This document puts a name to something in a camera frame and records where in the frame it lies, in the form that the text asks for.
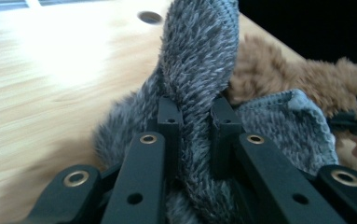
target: brass grommet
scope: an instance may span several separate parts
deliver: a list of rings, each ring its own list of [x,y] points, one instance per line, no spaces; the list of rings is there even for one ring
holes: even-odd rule
[[[248,142],[253,143],[253,144],[264,144],[265,143],[265,139],[259,135],[249,135],[247,137]]]
[[[66,187],[73,188],[73,187],[77,187],[77,186],[82,185],[88,179],[89,179],[89,173],[88,172],[86,172],[86,171],[74,171],[74,172],[72,172],[71,174],[67,175],[64,178],[64,185]]]
[[[140,141],[144,144],[153,144],[158,140],[158,138],[152,134],[144,135],[140,138]]]
[[[334,170],[331,173],[335,181],[350,187],[357,187],[357,177],[346,171]]]

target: round hole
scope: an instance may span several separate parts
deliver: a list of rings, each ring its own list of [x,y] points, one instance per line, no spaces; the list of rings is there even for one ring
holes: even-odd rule
[[[140,141],[144,144],[153,144],[155,143],[157,138],[154,135],[144,135],[141,137]]]
[[[161,22],[161,16],[151,11],[140,12],[138,18],[145,23],[153,25]]]
[[[309,199],[306,196],[304,196],[303,194],[294,194],[292,196],[292,198],[297,203],[301,203],[301,204],[308,204],[309,203]]]
[[[343,170],[334,170],[331,173],[332,177],[335,181],[349,186],[349,187],[357,187],[357,177]]]
[[[263,144],[265,142],[265,139],[258,135],[249,135],[247,140],[253,144]]]
[[[133,193],[128,197],[129,204],[137,204],[143,201],[143,195],[140,193]]]
[[[89,179],[89,173],[86,171],[75,171],[67,175],[63,183],[66,187],[77,187],[85,183]]]

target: gray knit fabric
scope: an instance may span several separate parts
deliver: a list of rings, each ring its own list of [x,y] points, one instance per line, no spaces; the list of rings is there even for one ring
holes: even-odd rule
[[[166,17],[154,73],[137,92],[113,106],[94,135],[95,147],[104,164],[117,164],[123,161],[132,137],[143,132],[147,121],[157,115],[158,98],[162,94],[168,94],[178,104],[184,119],[182,167],[178,176],[183,186],[169,186],[167,217],[172,224],[241,223],[229,181],[215,181],[211,177],[208,139],[209,110],[216,95],[227,87],[236,60],[238,16],[237,2],[233,0],[173,2]],[[241,116],[246,113],[244,107],[237,112]],[[246,125],[257,130],[250,123]],[[285,145],[286,141],[282,141],[281,146]],[[317,151],[311,154],[310,147],[307,154],[297,156],[303,164],[295,161],[297,152],[288,147],[284,152],[294,164],[309,170],[313,170],[312,161],[323,160],[316,159],[321,155]]]
[[[291,163],[312,175],[337,164],[335,137],[322,110],[300,90],[284,91],[241,105],[236,114],[245,132],[271,138]]]

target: wooden table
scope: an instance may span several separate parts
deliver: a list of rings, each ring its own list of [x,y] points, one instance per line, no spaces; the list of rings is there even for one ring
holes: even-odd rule
[[[90,142],[112,102],[154,69],[171,0],[114,0],[0,12],[0,223],[21,219],[50,179],[78,163],[101,167]],[[301,57],[247,18],[261,35]]]

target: stuffed animal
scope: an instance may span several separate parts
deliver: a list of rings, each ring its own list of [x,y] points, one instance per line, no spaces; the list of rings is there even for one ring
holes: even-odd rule
[[[258,36],[245,36],[224,95],[232,105],[291,89],[302,90],[324,113],[357,112],[357,64],[346,58],[336,63],[304,60],[288,62],[281,50]],[[357,139],[349,133],[334,133],[339,163],[357,170],[352,155]]]

